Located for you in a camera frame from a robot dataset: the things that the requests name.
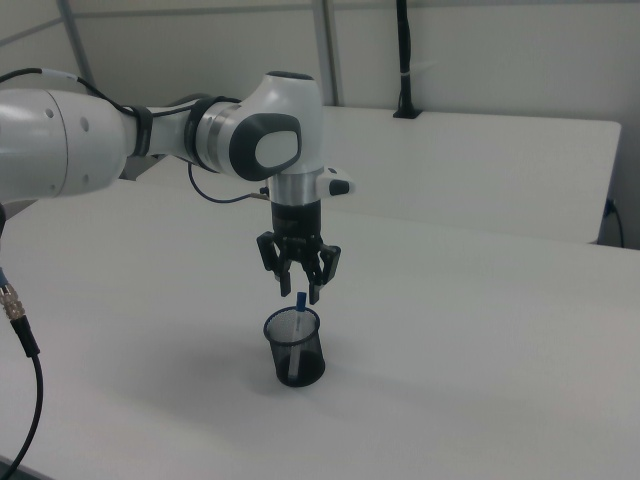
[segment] white wall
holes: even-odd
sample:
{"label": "white wall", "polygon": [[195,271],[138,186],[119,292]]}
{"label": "white wall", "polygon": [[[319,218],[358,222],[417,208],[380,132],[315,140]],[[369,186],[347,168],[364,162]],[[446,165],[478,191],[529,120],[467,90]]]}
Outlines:
{"label": "white wall", "polygon": [[[395,11],[370,3],[336,4],[344,104],[394,108]],[[420,7],[409,21],[412,62],[434,62],[413,75],[418,107],[620,122],[611,195],[640,248],[640,4]]]}
{"label": "white wall", "polygon": [[57,18],[54,0],[0,0],[0,40]]}
{"label": "white wall", "polygon": [[121,102],[244,98],[270,70],[323,83],[311,0],[75,0],[71,8],[96,83]]}

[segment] cable connector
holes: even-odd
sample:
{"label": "cable connector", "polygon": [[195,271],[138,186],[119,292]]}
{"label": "cable connector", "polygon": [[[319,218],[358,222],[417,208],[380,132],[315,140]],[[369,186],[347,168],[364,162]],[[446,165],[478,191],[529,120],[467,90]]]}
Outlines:
{"label": "cable connector", "polygon": [[10,283],[0,287],[0,304],[9,320],[17,320],[25,315],[22,302],[18,299],[16,289]]}
{"label": "cable connector", "polygon": [[22,306],[22,302],[18,299],[16,289],[10,283],[0,287],[0,304],[4,307],[4,312],[11,321],[13,330],[18,335],[24,353],[27,357],[32,358],[40,353],[40,348],[36,343],[36,339],[31,333],[29,320]]}

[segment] black cable clip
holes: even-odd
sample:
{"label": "black cable clip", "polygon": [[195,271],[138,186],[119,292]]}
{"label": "black cable clip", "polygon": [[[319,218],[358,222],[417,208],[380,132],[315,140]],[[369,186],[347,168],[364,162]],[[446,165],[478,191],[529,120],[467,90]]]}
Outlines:
{"label": "black cable clip", "polygon": [[153,128],[153,114],[147,107],[127,105],[136,117],[136,148],[131,154],[132,157],[144,157],[149,152],[151,144],[151,129]]}

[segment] metal connector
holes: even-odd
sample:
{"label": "metal connector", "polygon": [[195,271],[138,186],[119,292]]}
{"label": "metal connector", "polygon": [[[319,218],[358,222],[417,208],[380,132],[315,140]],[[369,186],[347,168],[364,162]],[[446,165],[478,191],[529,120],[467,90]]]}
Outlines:
{"label": "metal connector", "polygon": [[0,304],[4,307],[9,320],[17,320],[25,315],[22,302],[18,300],[18,293],[10,283],[0,287]]}

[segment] black cable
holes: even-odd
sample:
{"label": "black cable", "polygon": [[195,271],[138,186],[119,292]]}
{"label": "black cable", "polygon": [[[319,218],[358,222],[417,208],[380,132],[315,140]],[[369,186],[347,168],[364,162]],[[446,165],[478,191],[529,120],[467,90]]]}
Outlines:
{"label": "black cable", "polygon": [[21,77],[22,75],[29,75],[32,73],[42,73],[41,68],[23,68],[21,70],[14,70],[13,72],[9,72],[6,75],[2,75],[0,77],[0,83],[6,82],[7,80],[11,80],[15,77]]}
{"label": "black cable", "polygon": [[0,237],[2,237],[5,223],[7,223],[7,212],[5,211],[4,206],[0,205]]}
{"label": "black cable", "polygon": [[189,166],[187,167],[188,170],[189,170],[189,181],[191,182],[191,185],[193,186],[194,190],[196,192],[198,192],[198,194],[200,194],[200,196],[202,198],[204,198],[206,200],[209,200],[210,202],[213,202],[213,203],[235,203],[235,202],[239,202],[241,200],[246,200],[247,198],[251,198],[253,196],[253,194],[249,193],[247,195],[242,195],[241,197],[237,197],[237,198],[230,198],[228,200],[219,200],[217,198],[210,197],[209,195],[204,193],[202,190],[200,190],[200,188],[196,184],[196,181],[193,179],[192,167],[193,167],[192,163],[190,163]]}
{"label": "black cable", "polygon": [[182,98],[179,98],[178,100],[168,103],[167,105],[165,105],[165,107],[166,108],[177,107],[178,105],[184,105],[185,103],[194,102],[196,100],[200,100],[201,98],[208,98],[210,96],[211,95],[207,95],[206,93],[191,93],[186,97],[182,97]]}
{"label": "black cable", "polygon": [[620,248],[624,248],[624,232],[622,230],[622,219],[620,218],[620,212],[618,212],[618,209],[615,205],[611,209],[611,212],[616,214],[616,219],[618,220],[618,231],[620,232]]}
{"label": "black cable", "polygon": [[35,369],[35,372],[36,372],[36,409],[35,409],[35,412],[33,413],[31,428],[29,429],[27,438],[24,441],[24,444],[22,445],[22,449],[16,456],[11,466],[9,466],[9,470],[4,472],[2,477],[0,477],[0,480],[9,480],[9,478],[16,472],[16,470],[18,469],[18,466],[20,465],[20,462],[22,462],[22,459],[27,453],[27,450],[29,450],[29,446],[31,445],[31,442],[33,441],[33,437],[36,434],[36,429],[38,428],[38,422],[40,422],[40,414],[42,413],[42,399],[43,399],[43,390],[44,390],[44,384],[42,381],[42,367],[40,366],[40,359],[38,358],[37,355],[34,355],[33,357],[31,357],[31,360],[33,360],[33,368]]}
{"label": "black cable", "polygon": [[[106,100],[107,102],[109,102],[120,113],[123,113],[124,115],[128,115],[130,117],[135,117],[135,114],[131,110],[129,110],[126,107],[123,107],[122,105],[120,105],[119,103],[115,102],[114,100],[111,100],[104,93],[102,93],[96,87],[94,87],[89,82],[87,82],[84,78],[78,77],[77,81],[78,81],[78,83],[80,85],[83,85],[87,90],[89,90],[94,95],[96,95],[96,96],[100,97],[101,99]],[[191,106],[176,108],[174,110],[165,110],[165,111],[162,111],[162,112],[155,112],[155,113],[152,113],[151,116],[154,117],[154,118],[166,117],[167,115],[173,115],[174,113],[186,112],[187,110],[191,110]]]}
{"label": "black cable", "polygon": [[[23,68],[21,70],[14,70],[13,72],[10,72],[10,73],[7,73],[6,75],[0,76],[0,83],[6,82],[7,80],[11,80],[12,78],[15,78],[15,77],[20,77],[20,76],[23,76],[23,75],[30,75],[30,74],[34,74],[34,73],[42,75],[43,72],[42,72],[41,68]],[[118,110],[123,115],[127,115],[129,117],[135,117],[136,116],[135,113],[133,113],[131,110],[129,110],[128,108],[126,108],[126,107],[124,107],[122,105],[120,105],[115,100],[112,100],[111,98],[107,97],[104,93],[102,93],[100,90],[98,90],[91,83],[87,82],[84,78],[75,77],[75,79],[76,79],[76,82],[78,82],[80,85],[85,87],[89,92],[93,93],[95,96],[101,98],[102,100],[105,100],[105,101],[109,102],[113,106],[113,108]],[[177,109],[174,109],[174,110],[165,110],[165,111],[162,111],[162,112],[155,112],[155,113],[152,113],[152,116],[153,117],[166,117],[167,115],[173,115],[174,113],[186,112],[186,111],[188,111],[190,109],[191,109],[190,106],[181,107],[181,108],[177,108]]]}

